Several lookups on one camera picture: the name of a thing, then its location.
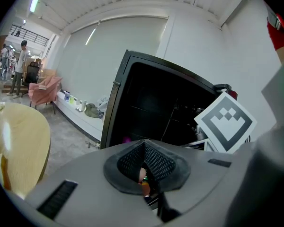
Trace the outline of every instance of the black cabinet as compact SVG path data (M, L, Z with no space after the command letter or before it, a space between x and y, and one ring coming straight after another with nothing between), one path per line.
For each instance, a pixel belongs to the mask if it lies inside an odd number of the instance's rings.
M126 51L110 95L101 148L127 140L195 141L199 108L221 93L210 82L171 62Z

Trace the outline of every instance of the white roller blind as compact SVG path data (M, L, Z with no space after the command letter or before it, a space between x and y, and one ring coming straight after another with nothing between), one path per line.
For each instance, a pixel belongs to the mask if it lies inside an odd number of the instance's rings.
M102 22L71 35L57 68L64 90L88 103L109 96L127 49L155 55L166 19L128 17Z

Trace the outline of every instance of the man in white shirt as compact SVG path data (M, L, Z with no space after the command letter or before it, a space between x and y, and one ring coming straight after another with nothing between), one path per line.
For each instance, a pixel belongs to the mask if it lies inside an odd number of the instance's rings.
M8 50L6 48L6 45L3 45L3 49L1 50L1 62L2 62L2 74L4 72L4 70L6 69L6 60L8 58Z
M13 96L13 98L17 98L20 97L20 88L21 88L21 78L22 78L22 73L23 73L23 65L25 64L25 61L27 60L27 41L24 40L21 43L21 53L19 56L19 60L18 63L16 65L16 69L15 69L15 75L14 75L14 79L13 79L13 83L11 86L10 91L7 93L7 96L12 96L13 95L13 91L15 88L15 84L17 82L17 92L16 95Z

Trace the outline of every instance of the gray panel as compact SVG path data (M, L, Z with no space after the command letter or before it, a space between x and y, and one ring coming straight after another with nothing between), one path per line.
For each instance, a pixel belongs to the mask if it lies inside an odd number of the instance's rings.
M68 163L42 181L27 196L27 203L34 208L39 207L67 179L77 182L78 186L58 213L55 221L59 224L79 227L161 225L161 220L152 213L142 196L119 192L103 174L106 159L136 142L86 154ZM244 177L251 156L250 144L241 147L237 154L230 155L154 142L184 157L191 165L191 174L184 186L165 193L169 206L185 213L167 225L174 226L176 221L176 226L187 226L187 223L222 226ZM213 165L207 162L211 158L232 164L230 168Z
M110 147L86 154L42 181L26 198L37 208L67 179L78 183L55 221L65 226L155 226L161 223L142 196L119 192L103 175L103 164L112 154L132 145Z

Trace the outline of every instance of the black vent slot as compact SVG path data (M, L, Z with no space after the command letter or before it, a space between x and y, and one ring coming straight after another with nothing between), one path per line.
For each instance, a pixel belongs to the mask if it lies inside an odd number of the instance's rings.
M215 164L215 165L223 166L223 167L227 167L227 168L229 168L231 166L231 162L221 161L221 160L217 160L217 159L210 159L208 162L211 163L211 164Z
M54 219L77 185L74 182L64 181L37 210L48 218Z

